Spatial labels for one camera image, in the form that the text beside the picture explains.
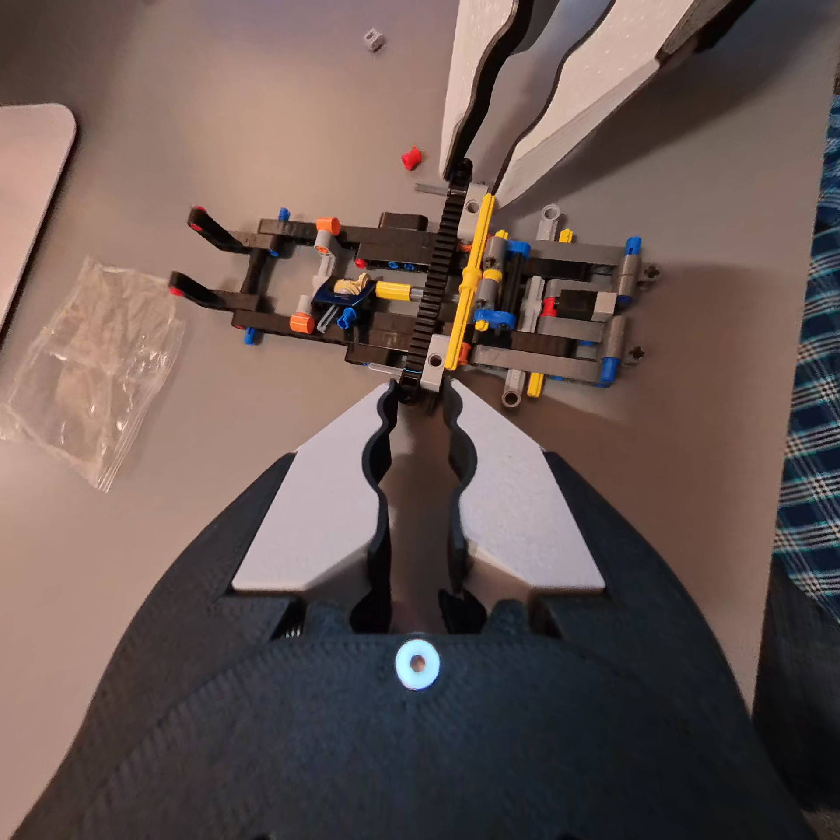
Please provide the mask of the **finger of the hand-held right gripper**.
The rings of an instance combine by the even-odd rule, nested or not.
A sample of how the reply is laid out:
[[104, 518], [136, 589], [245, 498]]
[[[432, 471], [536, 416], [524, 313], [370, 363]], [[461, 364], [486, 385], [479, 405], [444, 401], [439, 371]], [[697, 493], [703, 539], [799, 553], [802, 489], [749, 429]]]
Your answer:
[[508, 204], [534, 186], [708, 21], [707, 2], [617, 1], [563, 58], [536, 121], [513, 145], [494, 187]]
[[458, 3], [438, 167], [446, 181], [466, 158], [498, 75], [529, 30], [532, 10], [532, 1]]

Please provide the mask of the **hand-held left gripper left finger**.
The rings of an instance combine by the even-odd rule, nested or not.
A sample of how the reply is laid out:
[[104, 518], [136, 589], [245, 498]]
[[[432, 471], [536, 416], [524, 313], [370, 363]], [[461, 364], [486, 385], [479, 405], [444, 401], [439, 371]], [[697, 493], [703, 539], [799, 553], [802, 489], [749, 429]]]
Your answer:
[[232, 580], [238, 594], [336, 602], [357, 633], [392, 622], [389, 511], [397, 384], [379, 385], [293, 454]]

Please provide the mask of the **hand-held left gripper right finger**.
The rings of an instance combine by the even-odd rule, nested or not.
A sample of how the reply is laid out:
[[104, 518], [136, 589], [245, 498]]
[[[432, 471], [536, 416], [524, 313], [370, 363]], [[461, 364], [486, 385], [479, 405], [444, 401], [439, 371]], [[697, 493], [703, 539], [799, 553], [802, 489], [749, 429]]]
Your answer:
[[451, 634], [478, 634], [500, 603], [530, 612], [544, 596], [602, 595], [605, 581], [548, 453], [466, 385], [444, 384], [449, 590], [438, 594]]

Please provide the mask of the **lego technic chassis model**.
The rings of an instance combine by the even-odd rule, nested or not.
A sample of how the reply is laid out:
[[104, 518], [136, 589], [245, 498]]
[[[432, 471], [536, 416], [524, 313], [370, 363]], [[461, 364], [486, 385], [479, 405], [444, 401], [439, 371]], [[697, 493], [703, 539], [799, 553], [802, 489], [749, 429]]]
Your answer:
[[[492, 210], [486, 189], [469, 185], [417, 400], [467, 368], [503, 379], [508, 410], [539, 398], [547, 380], [612, 386], [644, 356], [631, 346], [629, 317], [658, 269], [644, 262], [641, 238], [578, 243], [550, 204], [535, 239], [515, 239], [490, 231]], [[438, 232], [425, 216], [384, 212], [365, 227], [294, 220], [283, 207], [254, 232], [233, 232], [195, 206], [187, 224], [248, 264], [238, 290], [175, 271], [174, 297], [230, 315], [246, 344], [275, 335], [333, 345], [346, 363], [400, 381]]]

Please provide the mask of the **black lego gear rack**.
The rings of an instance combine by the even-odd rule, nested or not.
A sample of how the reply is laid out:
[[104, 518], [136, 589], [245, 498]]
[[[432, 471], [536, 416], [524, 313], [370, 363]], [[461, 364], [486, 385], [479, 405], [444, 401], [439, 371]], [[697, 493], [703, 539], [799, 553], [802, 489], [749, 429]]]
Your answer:
[[458, 246], [459, 221], [471, 183], [472, 165], [470, 159], [463, 159], [456, 165], [448, 181], [444, 211], [438, 226], [426, 283], [406, 352], [406, 362], [397, 387], [399, 400], [404, 404], [415, 403], [421, 390], [427, 352], [439, 321], [450, 264]]

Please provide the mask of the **clear plastic bag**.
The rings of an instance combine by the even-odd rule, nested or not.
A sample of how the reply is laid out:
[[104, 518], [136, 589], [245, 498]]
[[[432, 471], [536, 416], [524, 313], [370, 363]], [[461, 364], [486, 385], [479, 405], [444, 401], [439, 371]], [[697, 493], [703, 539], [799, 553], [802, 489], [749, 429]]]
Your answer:
[[109, 491], [182, 346], [168, 282], [87, 257], [2, 397], [2, 439]]

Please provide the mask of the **blue plaid clothing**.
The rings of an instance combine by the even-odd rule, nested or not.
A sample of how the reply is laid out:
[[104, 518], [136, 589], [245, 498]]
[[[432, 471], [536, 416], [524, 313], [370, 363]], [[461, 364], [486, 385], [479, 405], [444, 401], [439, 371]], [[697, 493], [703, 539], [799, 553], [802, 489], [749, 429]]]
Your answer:
[[828, 114], [752, 719], [806, 812], [839, 804], [839, 96]]

